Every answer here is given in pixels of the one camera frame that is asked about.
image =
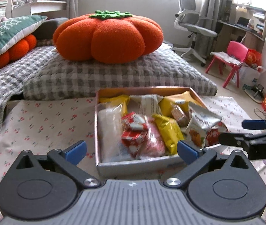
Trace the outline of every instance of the checkered blanket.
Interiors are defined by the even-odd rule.
[[[76,62],[53,56],[24,85],[24,98],[51,101],[93,97],[100,88],[190,86],[199,95],[215,95],[217,86],[162,44],[155,52],[126,64]]]
[[[55,54],[50,41],[41,41],[38,46],[20,60],[0,69],[0,126],[3,122],[4,109],[12,95],[22,92],[24,83],[33,77],[45,62]]]

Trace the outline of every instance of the red plastic chair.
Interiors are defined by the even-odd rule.
[[[243,44],[238,43],[236,41],[230,41],[229,46],[227,48],[227,54],[229,56],[234,56],[240,62],[244,62],[245,59],[246,59],[246,56],[248,54],[248,50],[249,49],[246,46],[244,46]],[[217,61],[219,63],[219,70],[220,70],[220,74],[221,75],[223,75],[222,63],[225,63],[228,66],[232,67],[232,70],[231,70],[229,76],[227,77],[226,81],[223,84],[223,88],[226,88],[227,84],[233,78],[233,76],[235,75],[235,73],[236,73],[237,87],[239,88],[239,69],[240,69],[241,65],[238,66],[236,64],[226,62],[222,58],[219,58],[218,56],[213,55],[213,59],[212,59],[211,63],[209,64],[208,68],[206,69],[205,73],[208,73],[208,71],[212,67],[212,64],[215,61]]]

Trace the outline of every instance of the green stem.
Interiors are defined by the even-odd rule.
[[[95,19],[123,19],[127,17],[132,17],[133,15],[129,12],[121,13],[120,11],[114,11],[114,12],[109,12],[109,11],[100,11],[97,10],[95,11],[95,14],[90,15],[90,18],[95,18]]]

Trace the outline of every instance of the yellow snack package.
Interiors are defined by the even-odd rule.
[[[188,113],[188,103],[193,102],[199,106],[202,106],[199,102],[192,98],[189,91],[186,91],[182,94],[165,96],[160,102],[159,106],[162,112],[162,115],[172,118],[172,104],[177,104],[183,110],[185,114]]]
[[[122,104],[122,116],[128,113],[127,105],[129,100],[130,97],[128,95],[120,95],[113,98],[101,97],[99,99],[100,103],[109,103],[111,107],[117,107]]]
[[[170,154],[177,154],[178,141],[184,140],[184,137],[176,120],[160,114],[153,114],[152,117]]]

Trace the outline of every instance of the cardboard box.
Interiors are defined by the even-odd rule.
[[[112,98],[119,95],[161,95],[170,96],[189,91],[191,96],[207,108],[202,99],[190,87],[136,87],[136,88],[105,88],[96,93],[96,102],[99,103],[101,97]],[[97,170],[102,177],[113,178],[116,175],[133,175],[138,173],[151,173],[158,170],[164,170],[169,167],[183,165],[183,160],[178,155],[154,157],[143,160],[122,161],[122,162],[101,162],[101,147],[97,139],[97,107],[94,114],[94,144],[95,144],[95,163]],[[218,153],[225,147],[216,145],[211,147]]]

